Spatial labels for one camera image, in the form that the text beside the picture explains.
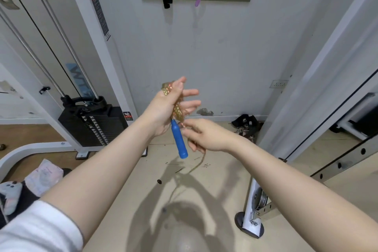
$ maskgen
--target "blue jump rope handle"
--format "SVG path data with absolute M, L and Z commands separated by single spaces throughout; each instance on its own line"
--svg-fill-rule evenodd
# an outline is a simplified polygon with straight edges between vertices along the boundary
M 177 145 L 178 155 L 180 156 L 180 158 L 186 159 L 188 157 L 188 151 L 186 150 L 180 127 L 177 125 L 175 120 L 171 120 L 170 123 L 172 125 L 172 133 Z

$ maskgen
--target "warning label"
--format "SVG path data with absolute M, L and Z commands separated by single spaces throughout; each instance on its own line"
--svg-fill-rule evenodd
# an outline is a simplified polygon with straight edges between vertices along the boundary
M 96 11 L 98 21 L 100 22 L 102 32 L 106 38 L 106 41 L 110 38 L 108 24 L 106 24 L 104 13 L 102 12 L 101 4 L 99 0 L 92 0 L 94 10 Z
M 133 121 L 133 117 L 131 116 L 130 112 L 123 112 L 123 115 L 127 121 Z

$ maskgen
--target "electrical socket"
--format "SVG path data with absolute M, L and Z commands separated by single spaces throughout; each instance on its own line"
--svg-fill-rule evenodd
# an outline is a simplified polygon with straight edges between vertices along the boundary
M 286 87 L 289 80 L 273 80 L 270 88 L 272 89 L 283 89 Z

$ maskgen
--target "wall baseboard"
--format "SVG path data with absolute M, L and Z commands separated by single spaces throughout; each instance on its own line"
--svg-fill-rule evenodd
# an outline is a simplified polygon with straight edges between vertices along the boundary
M 189 119 L 208 119 L 208 120 L 211 120 L 211 121 L 228 121 L 228 122 L 231 122 L 231 121 L 234 121 L 238 117 L 239 116 L 189 116 L 187 118 L 189 118 Z M 261 115 L 261 116 L 255 116 L 255 117 L 258 121 L 265 121 L 268 116 Z
M 0 125 L 36 125 L 48 123 L 42 118 L 1 118 Z

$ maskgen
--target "white sleeve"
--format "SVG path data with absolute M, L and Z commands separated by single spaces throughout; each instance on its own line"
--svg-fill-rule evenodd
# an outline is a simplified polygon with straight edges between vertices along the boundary
M 0 230 L 1 252 L 76 252 L 82 249 L 83 236 L 76 224 L 41 200 Z

